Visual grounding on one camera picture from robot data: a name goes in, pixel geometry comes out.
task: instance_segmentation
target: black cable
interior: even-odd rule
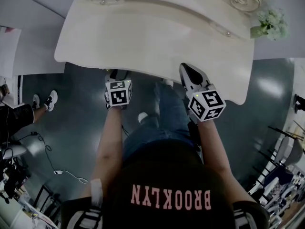
[[[52,152],[52,148],[51,148],[49,145],[46,145],[46,142],[44,141],[42,135],[40,135],[38,132],[31,132],[30,135],[26,135],[26,136],[24,136],[23,138],[19,139],[18,141],[20,141],[20,140],[22,140],[22,139],[24,139],[24,138],[26,138],[26,137],[28,137],[28,136],[31,136],[31,135],[37,135],[37,136],[38,136],[38,140],[41,141],[41,142],[43,142],[44,147],[45,147],[44,151],[46,152],[48,161],[49,161],[49,163],[50,163],[50,165],[51,165],[53,171],[56,173],[56,170],[54,169],[53,164],[52,164],[51,159],[50,159],[49,154],[48,154],[48,151],[49,151],[49,152]]]
[[[50,163],[50,165],[51,165],[53,171],[54,171],[55,174],[56,174],[56,170],[54,169],[53,164],[52,164],[52,162],[51,162],[51,160],[50,160],[50,157],[49,157],[49,155],[48,155],[48,152],[47,152],[47,151],[52,152],[52,148],[51,148],[49,145],[46,145],[46,142],[44,141],[43,137],[42,137],[39,133],[38,133],[38,140],[43,142],[43,144],[44,144],[44,146],[45,146],[44,151],[46,152],[46,155],[47,155],[47,158],[48,158],[48,160],[49,160],[49,163]]]
[[[123,132],[125,133],[126,136],[129,136],[129,132],[126,131],[126,129],[124,128],[124,126],[122,125],[122,129],[123,129]]]
[[[30,135],[26,135],[26,136],[24,136],[23,138],[20,138],[19,140],[17,140],[17,142],[19,142],[20,140],[22,140],[22,139],[24,139],[24,138],[26,138],[26,137],[28,137],[28,136],[31,136],[32,134],[30,134]]]
[[[4,155],[5,155],[5,153],[6,153],[6,150],[8,150],[8,147],[9,147],[9,136],[10,136],[10,135],[9,135],[9,127],[8,127],[9,113],[10,113],[10,108],[8,107],[8,115],[6,116],[6,129],[7,129],[7,131],[8,131],[8,139],[7,139],[7,141],[6,141],[6,148],[5,148],[5,150],[4,150],[4,153],[3,153],[3,155],[2,155],[2,158],[1,158],[0,162],[3,160]]]

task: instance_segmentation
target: sneaker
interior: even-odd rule
[[[48,99],[44,102],[44,105],[47,107],[47,111],[51,112],[54,108],[54,105],[57,103],[58,95],[55,90],[53,90],[48,97]]]
[[[298,97],[298,95],[295,94],[295,96],[294,96],[294,105],[296,104],[297,97]]]
[[[138,121],[139,121],[139,123],[141,124],[141,121],[142,121],[144,118],[146,118],[147,116],[148,116],[148,114],[145,113],[145,112],[139,113],[139,116],[138,116]]]
[[[173,87],[173,81],[171,81],[171,80],[163,79],[163,83]]]
[[[296,105],[295,105],[295,114],[296,114],[296,113],[298,112],[298,110],[299,110],[298,107],[299,107],[299,104],[296,104]]]
[[[40,98],[38,97],[37,94],[35,94],[33,96],[33,105],[32,105],[33,109],[39,109],[40,108]]]

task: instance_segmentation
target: black shirt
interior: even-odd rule
[[[90,204],[90,198],[63,203],[62,228]],[[254,223],[264,229],[268,220],[268,213],[257,203],[230,204],[221,177],[201,163],[192,147],[178,140],[147,144],[130,157],[103,202],[103,228],[234,229],[236,224],[242,228]]]

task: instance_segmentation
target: cable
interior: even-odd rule
[[[54,174],[56,174],[56,175],[61,175],[63,172],[67,172],[67,173],[69,173],[71,176],[73,176],[74,178],[78,179],[81,183],[83,183],[83,184],[87,184],[87,183],[88,183],[88,180],[86,180],[86,179],[84,179],[84,178],[82,178],[82,177],[76,177],[75,175],[73,175],[72,173],[70,173],[70,172],[67,171],[67,170],[55,170],[55,169],[54,169],[53,164],[52,164],[51,159],[50,159],[49,154],[48,154],[48,151],[49,151],[49,152],[52,152],[52,148],[51,148],[49,145],[46,145],[46,142],[44,141],[43,137],[42,137],[38,132],[31,132],[30,135],[26,135],[26,136],[24,136],[23,138],[19,139],[18,141],[20,141],[20,140],[22,140],[22,139],[24,139],[24,138],[26,138],[26,137],[28,137],[28,136],[31,136],[31,135],[37,135],[37,136],[38,136],[38,140],[41,141],[41,142],[43,142],[44,147],[45,147],[44,150],[45,150],[45,152],[46,152],[48,161],[49,161],[49,163],[50,163],[50,165],[51,165],[51,167],[52,167],[52,169],[53,169]]]
[[[8,131],[8,139],[7,139],[7,141],[6,141],[6,148],[5,148],[5,150],[4,150],[4,153],[3,153],[3,155],[2,155],[2,158],[1,158],[0,162],[3,160],[4,155],[5,155],[5,152],[6,152],[6,150],[8,150],[8,147],[9,147],[9,136],[10,136],[10,135],[9,135],[9,128],[8,128],[9,113],[10,113],[10,108],[8,107],[8,115],[6,116],[6,129],[7,129],[7,131]]]
[[[17,140],[17,142],[19,142],[20,140],[22,140],[22,139],[24,139],[24,138],[26,138],[26,137],[28,137],[28,136],[31,136],[32,134],[30,134],[30,135],[26,135],[26,136],[24,136],[23,138],[20,138],[19,140]]]
[[[50,163],[50,165],[51,165],[53,171],[55,171],[55,169],[54,169],[54,167],[53,167],[53,164],[52,164],[52,162],[51,162],[51,160],[50,160],[50,157],[49,157],[49,155],[48,155],[48,152],[47,152],[47,151],[52,152],[52,148],[51,148],[49,145],[46,145],[46,142],[44,141],[43,137],[42,137],[39,133],[38,133],[38,140],[41,141],[41,142],[43,142],[44,147],[45,147],[44,151],[46,152],[47,158],[48,158],[48,160],[49,160],[49,163]]]
[[[126,129],[124,128],[124,126],[122,125],[122,129],[123,129],[123,132],[125,133],[126,136],[129,136],[129,132],[126,131]]]
[[[67,170],[55,170],[54,173],[56,175],[61,175],[63,172],[67,172],[68,174],[70,174],[71,176],[73,176],[74,178],[78,179],[79,182],[83,183],[83,184],[87,184],[88,180],[82,178],[82,177],[76,177],[75,175],[73,175],[71,172],[67,171]]]

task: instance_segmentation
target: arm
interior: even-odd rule
[[[229,201],[255,200],[243,189],[231,172],[229,160],[224,146],[214,124],[214,121],[200,122],[198,124],[204,164],[215,170],[223,179],[227,189]]]
[[[103,196],[107,196],[109,184],[122,167],[122,120],[121,107],[108,111],[99,148],[96,154],[95,167],[91,180],[101,179]],[[91,196],[90,184],[85,188],[82,198]]]

